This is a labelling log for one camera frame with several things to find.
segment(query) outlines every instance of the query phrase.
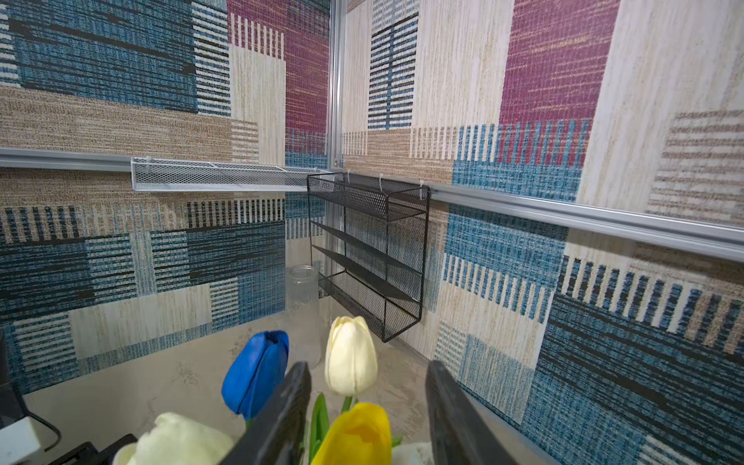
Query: black wire mesh rack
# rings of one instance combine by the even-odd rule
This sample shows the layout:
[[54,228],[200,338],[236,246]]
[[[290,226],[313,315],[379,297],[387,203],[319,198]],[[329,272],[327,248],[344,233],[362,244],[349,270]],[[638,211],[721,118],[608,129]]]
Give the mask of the black wire mesh rack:
[[421,321],[426,241],[429,235],[428,186],[350,173],[307,177],[310,196],[337,204],[337,227],[310,220],[337,239],[335,250],[310,240],[313,253],[330,258],[341,271],[319,275],[318,284],[370,331],[390,341]]

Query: white wire shelf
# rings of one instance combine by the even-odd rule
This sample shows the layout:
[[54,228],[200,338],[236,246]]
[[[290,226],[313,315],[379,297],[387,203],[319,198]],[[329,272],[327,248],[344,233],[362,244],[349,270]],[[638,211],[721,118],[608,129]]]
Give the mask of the white wire shelf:
[[318,168],[132,158],[132,188],[143,192],[305,192]]

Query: aluminum rail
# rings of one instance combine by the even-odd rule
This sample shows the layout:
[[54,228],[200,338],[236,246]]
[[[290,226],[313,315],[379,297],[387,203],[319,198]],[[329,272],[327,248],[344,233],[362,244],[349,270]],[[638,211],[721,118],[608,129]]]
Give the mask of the aluminum rail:
[[[346,173],[346,170],[332,171]],[[351,170],[351,173],[379,176],[378,173],[363,173],[355,170]],[[395,176],[383,177],[417,183],[412,179]],[[744,229],[741,228],[517,196],[473,187],[428,182],[424,185],[432,189],[432,200],[439,202],[464,205],[709,257],[744,262]]]
[[0,147],[0,167],[7,168],[118,171],[128,173],[132,170],[131,163],[132,157],[127,155]]
[[[125,155],[0,147],[0,167],[129,172],[131,160],[131,157]],[[353,172],[374,177],[379,175],[355,170]],[[385,178],[416,182],[395,176]],[[741,228],[536,199],[473,187],[432,183],[426,185],[432,189],[432,200],[439,202],[744,262],[744,229]]]

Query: tulip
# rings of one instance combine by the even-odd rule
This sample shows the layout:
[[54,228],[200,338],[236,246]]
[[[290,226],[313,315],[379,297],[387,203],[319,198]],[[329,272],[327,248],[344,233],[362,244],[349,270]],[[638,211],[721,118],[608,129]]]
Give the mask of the tulip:
[[284,380],[289,337],[266,331],[248,341],[222,383],[222,398],[230,410],[246,420],[255,417]]
[[377,357],[367,322],[361,317],[336,318],[326,347],[325,379],[342,396],[358,396],[377,379]]
[[211,426],[172,412],[155,418],[155,428],[119,449],[114,465],[217,465],[233,440]]
[[412,443],[394,447],[391,465],[434,465],[432,443]]
[[312,465],[390,465],[391,453],[385,409],[359,403],[336,418]]

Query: patterned wallpaper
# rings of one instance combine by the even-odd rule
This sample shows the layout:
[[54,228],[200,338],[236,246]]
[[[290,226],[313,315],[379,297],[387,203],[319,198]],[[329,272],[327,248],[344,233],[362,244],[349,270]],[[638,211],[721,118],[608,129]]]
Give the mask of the patterned wallpaper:
[[[325,166],[328,19],[323,0],[0,0],[0,147]],[[281,311],[309,232],[303,194],[2,169],[13,378],[32,392]]]
[[[744,224],[744,2],[353,0],[346,23],[344,167]],[[457,205],[431,226],[401,338],[538,446],[744,461],[741,263]]]

